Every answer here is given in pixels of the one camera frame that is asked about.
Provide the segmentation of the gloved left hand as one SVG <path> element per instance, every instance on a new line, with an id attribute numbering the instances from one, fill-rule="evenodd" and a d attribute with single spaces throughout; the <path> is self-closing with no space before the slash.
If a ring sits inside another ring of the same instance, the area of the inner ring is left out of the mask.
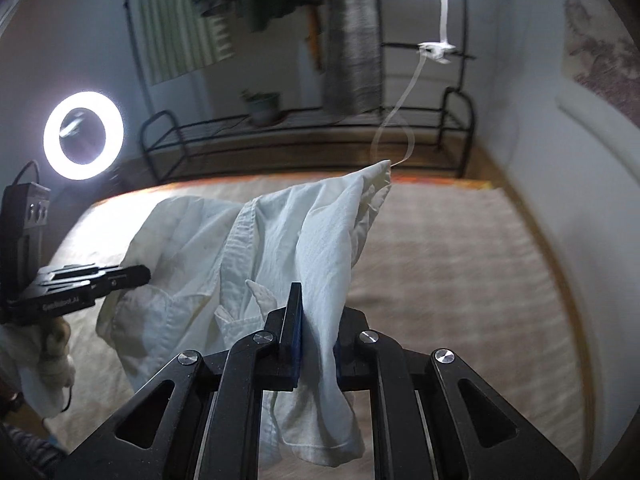
<path id="1" fill-rule="evenodd" d="M 65 406 L 64 390 L 73 388 L 71 333 L 64 318 L 27 327 L 1 326 L 1 373 L 42 418 L 58 416 Z"/>

